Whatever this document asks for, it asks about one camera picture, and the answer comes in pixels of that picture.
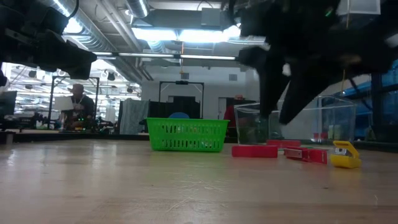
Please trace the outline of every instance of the green plastic basket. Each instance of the green plastic basket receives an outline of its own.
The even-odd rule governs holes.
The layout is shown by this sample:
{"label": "green plastic basket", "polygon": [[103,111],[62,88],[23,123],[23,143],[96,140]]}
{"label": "green plastic basket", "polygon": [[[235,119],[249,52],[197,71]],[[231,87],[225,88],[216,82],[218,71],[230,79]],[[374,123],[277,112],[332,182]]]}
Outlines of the green plastic basket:
{"label": "green plastic basket", "polygon": [[220,152],[227,120],[147,118],[149,139],[155,151]]}

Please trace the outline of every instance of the black frame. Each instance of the black frame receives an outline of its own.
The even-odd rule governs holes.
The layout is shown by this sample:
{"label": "black frame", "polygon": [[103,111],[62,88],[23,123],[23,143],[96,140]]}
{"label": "black frame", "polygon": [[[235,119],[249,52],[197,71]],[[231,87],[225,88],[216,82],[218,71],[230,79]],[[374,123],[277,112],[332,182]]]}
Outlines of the black frame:
{"label": "black frame", "polygon": [[[176,82],[171,82],[171,81],[160,81],[159,82],[159,100],[158,100],[158,102],[160,103],[160,96],[161,96],[161,94],[162,94],[162,84],[163,83],[174,83],[174,84],[176,84],[176,85],[185,85],[185,84],[178,84],[178,81],[176,81]],[[201,119],[203,119],[203,108],[205,107],[205,104],[204,104],[204,99],[205,99],[205,83],[203,83],[203,82],[185,82],[186,83],[186,85],[188,85],[188,84],[199,84],[199,85],[201,85],[201,115],[200,115],[200,118]]]}
{"label": "black frame", "polygon": [[[50,106],[49,106],[49,115],[47,116],[47,119],[49,122],[47,123],[47,129],[50,129],[50,120],[51,120],[51,112],[52,112],[52,98],[54,96],[54,88],[55,88],[55,80],[57,78],[70,78],[70,77],[64,77],[64,76],[53,76],[52,77],[52,82],[51,82],[51,92],[50,92]],[[94,109],[94,119],[96,118],[97,115],[97,102],[98,102],[98,90],[100,88],[100,78],[98,77],[89,77],[97,80],[97,86],[96,86],[96,92],[95,92],[95,109]]]}

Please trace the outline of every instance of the yellow clip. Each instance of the yellow clip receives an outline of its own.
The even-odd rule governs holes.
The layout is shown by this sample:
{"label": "yellow clip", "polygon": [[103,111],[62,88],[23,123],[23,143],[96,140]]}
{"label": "yellow clip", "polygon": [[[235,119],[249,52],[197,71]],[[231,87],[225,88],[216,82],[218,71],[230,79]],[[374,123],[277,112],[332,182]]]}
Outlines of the yellow clip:
{"label": "yellow clip", "polygon": [[343,168],[357,168],[361,166],[361,160],[359,159],[359,152],[354,146],[348,141],[333,141],[333,144],[340,149],[347,149],[353,156],[344,156],[332,154],[330,161],[335,167]]}

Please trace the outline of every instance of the computer monitor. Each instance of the computer monitor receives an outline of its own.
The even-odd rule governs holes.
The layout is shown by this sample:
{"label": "computer monitor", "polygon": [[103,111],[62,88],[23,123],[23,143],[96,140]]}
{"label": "computer monitor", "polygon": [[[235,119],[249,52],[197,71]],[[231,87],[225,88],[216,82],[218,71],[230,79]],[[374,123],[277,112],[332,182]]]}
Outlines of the computer monitor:
{"label": "computer monitor", "polygon": [[14,115],[17,91],[5,91],[0,93],[0,116]]}

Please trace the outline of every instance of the transparent container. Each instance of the transparent container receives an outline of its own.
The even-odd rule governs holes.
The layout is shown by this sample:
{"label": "transparent container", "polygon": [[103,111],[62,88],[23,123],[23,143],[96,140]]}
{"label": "transparent container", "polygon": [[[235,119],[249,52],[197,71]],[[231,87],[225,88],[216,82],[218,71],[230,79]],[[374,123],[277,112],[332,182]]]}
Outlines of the transparent container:
{"label": "transparent container", "polygon": [[300,140],[330,143],[334,140],[353,141],[356,104],[345,98],[318,96],[288,125],[279,124],[278,110],[268,119],[260,118],[259,103],[235,106],[239,144],[265,144],[268,139]]}

